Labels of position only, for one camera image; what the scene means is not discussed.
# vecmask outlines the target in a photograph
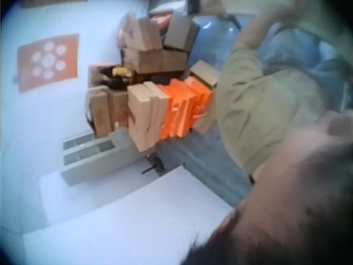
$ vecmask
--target person's arm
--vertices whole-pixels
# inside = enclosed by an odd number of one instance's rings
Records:
[[[276,6],[257,15],[241,32],[236,42],[256,50],[264,41],[269,29],[277,22],[291,23],[307,6],[308,0],[294,0],[294,7]]]
[[[236,44],[257,50],[264,41],[270,28],[277,22],[278,20],[274,14],[266,13],[257,15],[237,37]]]

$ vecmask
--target wooden block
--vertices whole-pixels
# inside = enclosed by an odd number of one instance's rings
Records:
[[[149,51],[162,48],[158,25],[149,18],[137,19],[130,15],[126,18],[122,35],[126,46],[131,49]]]
[[[163,50],[138,51],[124,49],[124,66],[139,74],[163,71]]]
[[[164,46],[190,52],[199,32],[192,17],[174,13],[164,40]]]
[[[127,91],[115,91],[110,88],[105,89],[108,94],[108,105],[112,130],[118,127],[127,126],[127,116],[129,113]]]
[[[162,50],[162,72],[185,71],[187,69],[188,54],[182,51]]]
[[[148,127],[151,113],[151,99],[141,91],[141,85],[127,87],[129,97],[129,134],[137,149],[148,149]]]
[[[198,95],[197,106],[190,121],[190,127],[193,127],[198,118],[205,115],[206,107],[212,99],[212,91],[192,76],[189,76],[184,82]]]
[[[212,124],[216,121],[216,100],[212,96],[211,102],[206,107],[206,115],[198,118],[194,126],[192,127],[201,134],[206,134]]]
[[[151,108],[150,108],[150,113],[149,113],[149,121],[148,121],[148,131],[147,131],[147,140],[146,140],[146,145],[147,148],[151,148],[156,144],[156,117],[158,114],[158,104],[159,104],[159,98],[158,95],[146,87],[145,85],[141,84],[140,85],[140,90],[142,93],[144,93],[146,96],[148,96],[151,100]]]
[[[162,92],[153,82],[144,82],[146,87],[148,87],[151,91],[153,91],[158,96],[158,110],[156,120],[153,123],[153,141],[157,143],[159,141],[159,136],[162,131],[163,121],[167,113],[167,107],[169,104],[169,97]]]
[[[86,117],[97,137],[107,136],[112,132],[108,95],[103,89],[92,89],[87,92]]]
[[[156,50],[162,49],[163,46],[161,42],[161,36],[159,35],[159,26],[156,22],[150,21],[149,32],[153,48]]]
[[[199,60],[196,64],[194,64],[190,68],[190,72],[198,76],[211,87],[214,87],[220,78],[220,73],[203,60]]]

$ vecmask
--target orange poster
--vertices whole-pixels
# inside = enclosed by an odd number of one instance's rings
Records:
[[[78,34],[38,40],[18,49],[20,91],[77,77]]]

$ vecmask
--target black object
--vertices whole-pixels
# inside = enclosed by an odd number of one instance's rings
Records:
[[[109,78],[113,78],[113,69],[115,67],[116,67],[115,65],[107,66],[107,67],[102,68],[99,72],[102,75],[108,76]]]
[[[165,170],[163,161],[162,161],[158,156],[152,157],[152,162],[153,162],[153,166],[150,167],[150,168],[148,168],[148,169],[146,169],[146,170],[144,170],[144,171],[142,171],[141,174],[145,174],[145,173],[147,173],[148,171],[153,170],[154,168],[155,168],[156,171],[159,172],[159,173],[162,173],[162,172]]]
[[[126,91],[127,86],[129,85],[129,82],[123,81],[121,77],[120,79],[115,77],[114,79],[101,80],[99,83],[109,87],[112,90],[119,90],[119,91]]]
[[[196,15],[200,12],[200,0],[187,0],[188,15]]]

